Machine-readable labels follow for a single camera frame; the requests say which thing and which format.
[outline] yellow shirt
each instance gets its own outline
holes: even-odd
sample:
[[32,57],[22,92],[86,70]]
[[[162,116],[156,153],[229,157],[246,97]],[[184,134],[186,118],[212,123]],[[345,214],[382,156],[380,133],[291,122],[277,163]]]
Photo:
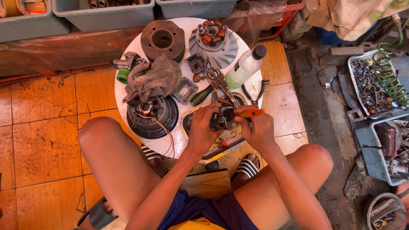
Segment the yellow shirt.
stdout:
[[193,221],[185,221],[178,225],[168,228],[168,230],[225,230],[224,228],[217,226],[210,222],[210,220],[202,217]]

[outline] label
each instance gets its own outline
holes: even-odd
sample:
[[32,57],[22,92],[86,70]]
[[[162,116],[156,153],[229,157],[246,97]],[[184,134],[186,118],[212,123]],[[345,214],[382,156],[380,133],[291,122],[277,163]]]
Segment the label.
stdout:
[[239,66],[238,61],[237,61],[236,64],[234,65],[234,71],[236,72],[239,67],[240,67],[240,66]]

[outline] air hose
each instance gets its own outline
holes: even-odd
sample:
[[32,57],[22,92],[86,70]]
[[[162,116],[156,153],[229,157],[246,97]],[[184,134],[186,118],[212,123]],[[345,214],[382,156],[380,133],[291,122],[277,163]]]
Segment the air hose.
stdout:
[[[374,75],[378,84],[384,89],[385,93],[388,94],[400,106],[409,108],[409,95],[403,86],[398,82],[398,76],[392,70],[391,58],[386,56],[393,54],[393,52],[391,50],[381,48],[381,46],[396,47],[402,43],[403,35],[400,25],[400,18],[397,14],[394,14],[392,16],[392,20],[394,26],[398,30],[399,41],[394,44],[386,42],[378,43],[376,46],[378,51],[372,56],[372,68],[375,71]],[[376,59],[375,56],[378,54],[381,54],[382,57]]]

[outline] orange tile floor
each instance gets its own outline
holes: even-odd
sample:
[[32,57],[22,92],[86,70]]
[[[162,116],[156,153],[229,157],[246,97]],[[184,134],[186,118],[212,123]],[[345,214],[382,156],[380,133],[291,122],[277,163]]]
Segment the orange tile floor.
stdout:
[[[274,117],[276,141],[290,154],[308,140],[283,45],[264,45],[261,72],[272,84],[262,108]],[[71,229],[103,196],[81,156],[78,133],[89,119],[109,116],[138,142],[119,115],[114,75],[104,68],[0,86],[0,229]],[[258,155],[247,144],[219,160],[233,174],[247,153]],[[197,164],[192,173],[203,170]],[[124,226],[117,220],[106,229]]]

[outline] white round table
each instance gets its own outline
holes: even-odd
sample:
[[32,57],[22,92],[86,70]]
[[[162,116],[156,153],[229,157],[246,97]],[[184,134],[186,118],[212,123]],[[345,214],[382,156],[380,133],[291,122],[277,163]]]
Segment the white round table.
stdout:
[[[179,26],[180,28],[182,28],[184,30],[184,37],[185,37],[185,45],[186,45],[186,49],[185,49],[185,54],[183,57],[183,60],[186,59],[187,57],[191,56],[190,52],[189,52],[189,37],[191,35],[192,30],[196,29],[198,27],[199,24],[203,23],[204,21],[206,21],[205,19],[201,19],[201,18],[174,18],[174,19],[170,19],[170,21],[174,22],[177,26]],[[234,64],[236,63],[236,61],[240,58],[240,56],[249,49],[249,47],[246,45],[246,43],[236,34],[234,33],[234,36],[237,38],[237,44],[238,44],[238,51],[237,51],[237,57],[236,59],[226,68],[221,69],[221,71],[227,75],[228,72],[233,68]],[[135,52],[137,54],[139,54],[141,56],[141,58],[144,58],[146,61],[148,61],[145,53],[142,51],[142,47],[141,47],[141,34],[139,34],[127,47],[127,49],[125,50],[124,54],[128,51],[132,51]],[[192,80],[193,77],[193,72],[190,68],[190,66],[185,63],[184,61],[181,61],[179,64],[180,68],[182,69],[182,76],[186,76],[189,79]],[[249,94],[253,97],[253,99],[255,99],[261,89],[261,72],[257,71],[251,78],[250,80],[248,80],[245,83],[246,89],[249,92]],[[203,89],[205,89],[208,85],[209,82],[205,79],[205,80],[201,80],[200,82],[196,83],[196,85],[199,87],[197,92],[202,91]],[[232,92],[238,92],[240,94],[242,94],[244,96],[244,98],[246,98],[246,96],[243,94],[243,91],[241,88],[235,89],[235,90],[231,90]],[[173,157],[173,152],[171,154],[171,151],[169,150],[169,152],[166,152],[169,148],[169,146],[171,145],[170,142],[170,137],[168,135],[162,137],[162,138],[158,138],[158,139],[145,139],[142,138],[138,135],[136,135],[132,129],[130,129],[128,121],[126,119],[127,114],[127,104],[122,102],[122,99],[126,96],[126,92],[125,92],[125,85],[119,81],[117,81],[115,79],[115,99],[117,101],[117,105],[118,105],[118,109],[119,109],[119,113],[121,114],[122,119],[124,120],[126,126],[128,127],[128,129],[133,133],[133,135],[135,135],[144,145],[146,145],[147,147],[151,148],[152,150],[165,155],[165,156],[169,156],[169,157]],[[251,101],[249,99],[247,99],[247,103],[249,105],[251,105]],[[205,99],[205,101],[198,105],[201,106],[203,104],[209,104],[211,102],[211,94]],[[263,97],[260,98],[260,100],[258,101],[258,105],[259,107],[261,107],[261,103],[263,102]],[[179,118],[180,116],[185,113],[186,111],[190,110],[193,108],[193,106],[190,103],[187,103],[186,105],[182,105],[179,102],[176,101],[176,104],[178,105],[178,110],[179,110]],[[173,136],[173,140],[174,140],[174,147],[175,147],[175,158],[178,159],[182,150],[186,147],[187,145],[187,141],[185,140],[182,131],[180,129],[179,126],[179,119],[176,123],[175,128],[171,131],[172,136]],[[238,147],[243,146],[244,144],[246,144],[246,142],[242,142],[230,149],[228,149],[226,151],[226,153],[231,152],[235,149],[237,149]]]

